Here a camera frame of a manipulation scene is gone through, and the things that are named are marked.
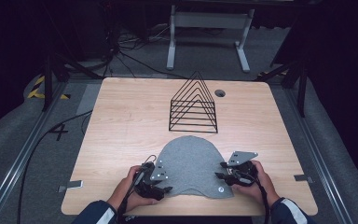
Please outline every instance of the sleeve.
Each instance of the sleeve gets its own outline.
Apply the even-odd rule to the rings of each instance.
[[[271,222],[273,224],[316,224],[294,202],[280,198],[271,206]]]
[[[104,201],[90,203],[72,222],[73,224],[116,223],[117,211]]]

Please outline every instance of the handheld controller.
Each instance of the handheld controller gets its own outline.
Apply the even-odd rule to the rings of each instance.
[[[172,187],[161,189],[156,187],[161,181],[168,179],[168,176],[162,166],[162,161],[158,161],[156,166],[152,161],[142,164],[141,170],[135,174],[134,189],[141,197],[153,198],[158,201],[164,198]]]
[[[257,169],[249,160],[256,156],[255,152],[233,152],[228,162],[220,163],[223,168],[228,169],[228,175],[215,174],[219,179],[224,179],[229,186],[233,184],[252,186],[257,179]]]

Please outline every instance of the person's right hand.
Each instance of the person's right hand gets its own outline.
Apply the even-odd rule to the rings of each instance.
[[[132,166],[129,170],[129,173],[127,174],[127,177],[123,178],[120,183],[118,183],[112,196],[107,200],[107,202],[110,203],[116,209],[116,211],[118,211],[118,208],[123,202],[123,199],[131,186],[134,175],[139,171],[140,168],[141,166],[139,165]],[[143,198],[136,192],[133,192],[128,199],[126,212],[129,212],[137,206],[151,205],[156,204],[157,202],[158,201],[156,199]]]
[[[264,172],[263,166],[261,165],[260,161],[252,161],[252,163],[257,169],[257,177],[260,180],[261,186],[263,186],[267,192],[268,206],[272,206],[273,203],[275,203],[278,199],[280,199],[280,196],[275,191],[271,178],[269,178],[269,175],[266,172]],[[235,184],[232,186],[232,188],[237,192],[253,197],[258,203],[263,204],[261,191],[256,183],[254,183],[250,187],[243,187]]]

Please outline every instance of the black and yellow tape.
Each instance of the black and yellow tape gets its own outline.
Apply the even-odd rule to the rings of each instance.
[[[28,94],[28,98],[40,98],[44,99],[45,94],[44,93],[38,93],[40,85],[42,85],[43,81],[45,81],[45,76],[40,75],[40,77],[37,79],[36,83],[32,87],[30,93]],[[62,100],[68,100],[71,99],[71,94],[63,94],[60,99]]]

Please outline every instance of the triangular wire frame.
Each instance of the triangular wire frame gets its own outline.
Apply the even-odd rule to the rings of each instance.
[[[169,131],[217,133],[214,100],[199,72],[171,99]]]

